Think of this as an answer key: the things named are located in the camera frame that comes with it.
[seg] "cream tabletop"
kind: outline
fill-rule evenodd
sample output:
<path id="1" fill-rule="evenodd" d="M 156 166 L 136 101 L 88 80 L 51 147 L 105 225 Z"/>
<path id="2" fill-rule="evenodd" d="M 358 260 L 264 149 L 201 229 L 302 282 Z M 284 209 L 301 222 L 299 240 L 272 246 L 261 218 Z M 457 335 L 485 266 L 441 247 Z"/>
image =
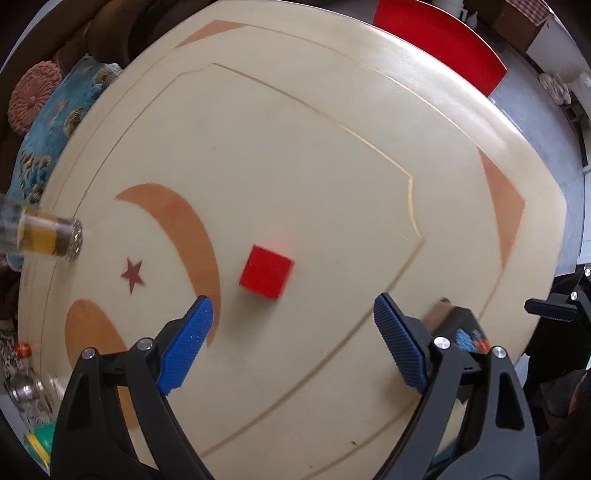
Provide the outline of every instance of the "cream tabletop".
<path id="1" fill-rule="evenodd" d="M 208 295 L 214 328 L 169 401 L 218 480 L 371 478 L 418 398 L 375 296 L 415 317 L 448 297 L 516 360 L 566 213 L 533 148 L 455 72 L 371 25 L 263 0 L 219 1 L 138 57 L 41 206 L 85 240 L 75 264 L 25 262 L 34 368 L 65 384 L 83 347 L 126 349 Z M 239 285 L 253 245 L 294 261 L 278 300 Z"/>

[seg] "red star design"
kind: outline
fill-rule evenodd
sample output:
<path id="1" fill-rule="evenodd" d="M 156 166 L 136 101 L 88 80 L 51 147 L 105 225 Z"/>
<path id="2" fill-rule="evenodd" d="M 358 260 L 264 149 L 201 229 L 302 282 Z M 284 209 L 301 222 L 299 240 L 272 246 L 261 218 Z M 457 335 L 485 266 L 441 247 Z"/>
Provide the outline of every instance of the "red star design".
<path id="1" fill-rule="evenodd" d="M 129 257 L 127 257 L 127 272 L 121 274 L 121 278 L 125 278 L 129 280 L 129 294 L 131 295 L 134 292 L 134 287 L 136 283 L 140 285 L 145 285 L 142 278 L 139 276 L 139 269 L 142 266 L 143 260 L 140 260 L 135 265 L 131 262 Z"/>

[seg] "gray floor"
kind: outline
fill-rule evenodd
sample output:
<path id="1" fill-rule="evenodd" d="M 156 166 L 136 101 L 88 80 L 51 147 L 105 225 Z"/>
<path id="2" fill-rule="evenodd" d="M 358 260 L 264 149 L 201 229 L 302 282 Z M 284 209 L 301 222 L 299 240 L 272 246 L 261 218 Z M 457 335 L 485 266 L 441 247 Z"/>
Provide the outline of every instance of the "gray floor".
<path id="1" fill-rule="evenodd" d="M 337 0 L 325 8 L 371 23 L 378 0 Z M 579 139 L 540 85 L 537 72 L 504 40 L 485 28 L 478 33 L 497 52 L 508 72 L 491 101 L 517 126 L 562 188 L 567 202 L 563 246 L 556 274 L 574 271 L 583 239 L 584 181 Z"/>

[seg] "blue gripper pad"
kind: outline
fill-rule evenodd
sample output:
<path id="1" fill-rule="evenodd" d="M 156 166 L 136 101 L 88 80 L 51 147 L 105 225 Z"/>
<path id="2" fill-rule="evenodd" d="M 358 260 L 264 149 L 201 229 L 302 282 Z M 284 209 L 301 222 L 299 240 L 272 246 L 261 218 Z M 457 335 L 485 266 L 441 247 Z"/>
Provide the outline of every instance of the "blue gripper pad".
<path id="1" fill-rule="evenodd" d="M 168 395 L 173 388 L 183 384 L 212 327 L 213 303 L 207 297 L 199 299 L 201 301 L 187 312 L 183 326 L 161 358 L 157 385 L 163 395 Z"/>
<path id="2" fill-rule="evenodd" d="M 406 328 L 398 307 L 384 295 L 374 301 L 374 321 L 406 384 L 419 393 L 425 392 L 428 378 L 423 352 Z"/>

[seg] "checkered cloth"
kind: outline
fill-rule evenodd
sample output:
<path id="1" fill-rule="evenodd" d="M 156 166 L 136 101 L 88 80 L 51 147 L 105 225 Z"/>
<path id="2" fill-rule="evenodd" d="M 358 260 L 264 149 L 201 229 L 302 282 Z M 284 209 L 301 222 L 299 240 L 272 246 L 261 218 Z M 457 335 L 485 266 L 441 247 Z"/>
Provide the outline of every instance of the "checkered cloth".
<path id="1" fill-rule="evenodd" d="M 542 0 L 506 0 L 523 13 L 537 27 L 552 15 L 552 12 Z"/>

